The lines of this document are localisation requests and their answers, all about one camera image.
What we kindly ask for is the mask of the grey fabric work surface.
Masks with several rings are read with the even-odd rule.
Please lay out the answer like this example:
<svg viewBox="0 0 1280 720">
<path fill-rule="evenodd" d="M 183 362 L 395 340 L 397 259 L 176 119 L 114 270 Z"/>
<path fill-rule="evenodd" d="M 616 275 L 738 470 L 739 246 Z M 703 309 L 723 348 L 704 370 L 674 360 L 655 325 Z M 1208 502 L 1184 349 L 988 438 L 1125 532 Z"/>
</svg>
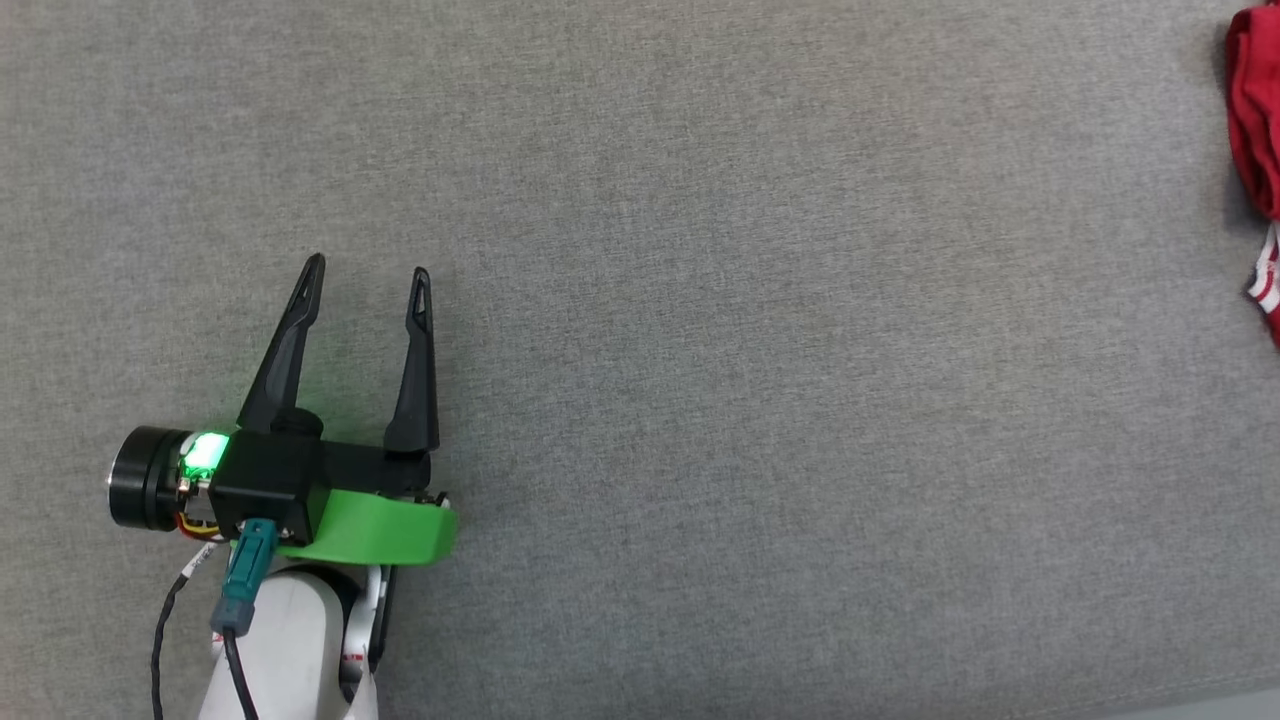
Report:
<svg viewBox="0 0 1280 720">
<path fill-rule="evenodd" d="M 387 720 L 1042 720 L 1280 687 L 1254 0 L 0 0 L 0 720 L 150 717 L 141 424 L 378 445 Z"/>
</svg>

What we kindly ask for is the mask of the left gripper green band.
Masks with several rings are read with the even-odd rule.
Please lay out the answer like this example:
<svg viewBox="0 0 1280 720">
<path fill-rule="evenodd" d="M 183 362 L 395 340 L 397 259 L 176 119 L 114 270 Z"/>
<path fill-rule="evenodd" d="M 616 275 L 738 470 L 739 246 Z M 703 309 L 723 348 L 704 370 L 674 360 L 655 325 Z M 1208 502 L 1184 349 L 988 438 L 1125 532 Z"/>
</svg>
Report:
<svg viewBox="0 0 1280 720">
<path fill-rule="evenodd" d="M 440 500 L 428 496 L 430 454 L 440 446 L 440 428 L 431 278 L 425 268 L 417 266 L 411 281 L 404 318 L 410 342 L 384 448 L 325 441 L 312 428 L 270 430 L 282 413 L 296 409 L 305 345 L 317 319 L 325 268 L 320 252 L 305 261 L 237 418 L 239 430 L 323 442 L 323 466 L 332 491 L 315 542 L 288 546 L 276 534 L 278 551 L 291 559 L 339 565 L 433 564 L 451 552 L 457 518 Z M 220 533 L 209 497 L 212 474 L 230 437 L 239 430 L 132 430 L 108 474 L 114 523 L 179 530 L 198 541 L 239 539 Z"/>
</svg>

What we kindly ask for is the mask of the red garment with white trim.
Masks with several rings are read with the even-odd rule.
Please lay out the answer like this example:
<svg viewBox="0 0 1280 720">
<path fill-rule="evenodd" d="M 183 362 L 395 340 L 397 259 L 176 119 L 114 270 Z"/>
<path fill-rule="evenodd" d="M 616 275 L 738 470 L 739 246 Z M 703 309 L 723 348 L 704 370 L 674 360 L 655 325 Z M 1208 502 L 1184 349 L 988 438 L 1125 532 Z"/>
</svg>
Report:
<svg viewBox="0 0 1280 720">
<path fill-rule="evenodd" d="M 1280 350 L 1280 0 L 1238 12 L 1225 36 L 1228 136 L 1245 196 L 1268 229 L 1247 295 Z"/>
</svg>

